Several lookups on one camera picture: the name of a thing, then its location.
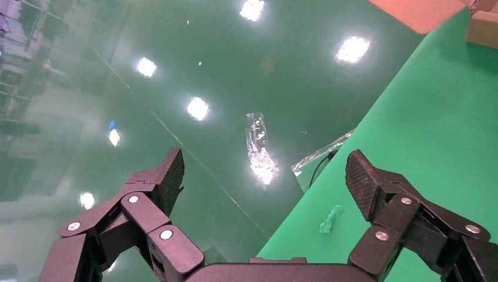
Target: glossy green floor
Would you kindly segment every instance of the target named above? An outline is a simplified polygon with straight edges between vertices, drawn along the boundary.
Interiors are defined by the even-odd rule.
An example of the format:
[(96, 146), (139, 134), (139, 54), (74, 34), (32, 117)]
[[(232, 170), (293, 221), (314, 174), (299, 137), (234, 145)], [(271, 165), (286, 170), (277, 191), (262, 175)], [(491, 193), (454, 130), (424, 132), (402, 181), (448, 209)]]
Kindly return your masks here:
[[(171, 147), (186, 163), (173, 223), (208, 262), (247, 261), (302, 196), (290, 166), (354, 128), (422, 39), (366, 0), (246, 5), (0, 1), (0, 281), (36, 281), (62, 223)], [(248, 158), (253, 112), (268, 184)], [(105, 273), (138, 279), (155, 276), (134, 250)]]

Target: metal screw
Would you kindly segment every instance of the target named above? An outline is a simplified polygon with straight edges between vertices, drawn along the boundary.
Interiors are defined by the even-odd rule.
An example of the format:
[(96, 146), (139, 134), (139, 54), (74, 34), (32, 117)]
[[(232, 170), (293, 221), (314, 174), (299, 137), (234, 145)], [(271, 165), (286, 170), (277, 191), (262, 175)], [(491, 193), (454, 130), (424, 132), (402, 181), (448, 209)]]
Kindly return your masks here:
[(389, 238), (389, 235), (387, 235), (386, 233), (384, 233), (382, 231), (377, 231), (377, 232), (375, 232), (375, 237), (377, 237), (377, 239), (379, 239), (379, 240), (387, 241), (387, 239)]
[(477, 226), (474, 226), (472, 224), (469, 224), (469, 225), (465, 225), (465, 228), (472, 232), (472, 233), (475, 233), (475, 234), (479, 234), (481, 232), (481, 229), (479, 229), (479, 227)]
[(409, 198), (401, 198), (401, 201), (403, 202), (403, 204), (411, 204), (412, 203), (412, 201)]
[(138, 197), (138, 196), (131, 196), (131, 197), (128, 199), (128, 202), (130, 202), (130, 203), (136, 203), (138, 200), (139, 200), (139, 197)]
[(79, 222), (73, 222), (70, 225), (68, 225), (68, 230), (69, 231), (75, 231), (76, 229), (79, 228), (81, 224)]
[(173, 232), (171, 230), (165, 230), (165, 231), (161, 232), (161, 235), (159, 235), (159, 237), (161, 237), (161, 239), (163, 239), (163, 240), (168, 240), (172, 236), (173, 236)]

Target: green mat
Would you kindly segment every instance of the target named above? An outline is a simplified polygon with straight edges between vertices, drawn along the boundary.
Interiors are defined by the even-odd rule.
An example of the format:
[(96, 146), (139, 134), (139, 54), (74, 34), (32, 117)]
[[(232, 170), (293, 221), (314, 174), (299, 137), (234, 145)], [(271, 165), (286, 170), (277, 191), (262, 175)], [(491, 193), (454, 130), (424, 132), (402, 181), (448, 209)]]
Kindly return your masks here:
[[(361, 149), (427, 199), (485, 226), (498, 242), (498, 50), (465, 42), (469, 11), (431, 32), (258, 256), (346, 263), (369, 224), (345, 185)], [(319, 232), (344, 206), (330, 234)], [(387, 281), (439, 281), (403, 250)]]

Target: small green object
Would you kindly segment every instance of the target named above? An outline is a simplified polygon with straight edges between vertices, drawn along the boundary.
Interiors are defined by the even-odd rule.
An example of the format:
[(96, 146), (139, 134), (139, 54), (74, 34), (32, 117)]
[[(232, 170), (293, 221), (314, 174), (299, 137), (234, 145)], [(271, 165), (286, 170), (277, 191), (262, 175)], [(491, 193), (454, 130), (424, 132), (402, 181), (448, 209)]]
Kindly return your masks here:
[(344, 207), (341, 206), (340, 204), (335, 205), (335, 207), (332, 209), (325, 222), (320, 224), (320, 233), (330, 233), (330, 229), (332, 228), (332, 223), (334, 223), (334, 220), (339, 215), (341, 215), (343, 209)]

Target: cardboard box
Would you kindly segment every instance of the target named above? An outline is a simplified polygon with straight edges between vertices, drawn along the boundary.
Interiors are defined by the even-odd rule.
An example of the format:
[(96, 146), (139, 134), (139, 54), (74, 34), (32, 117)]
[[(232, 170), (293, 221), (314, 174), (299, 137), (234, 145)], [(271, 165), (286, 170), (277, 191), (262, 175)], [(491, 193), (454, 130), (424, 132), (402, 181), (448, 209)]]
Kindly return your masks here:
[(498, 49), (497, 0), (478, 0), (472, 9), (467, 41)]
[(415, 32), (426, 34), (472, 9), (467, 41), (498, 49), (498, 0), (369, 0)]

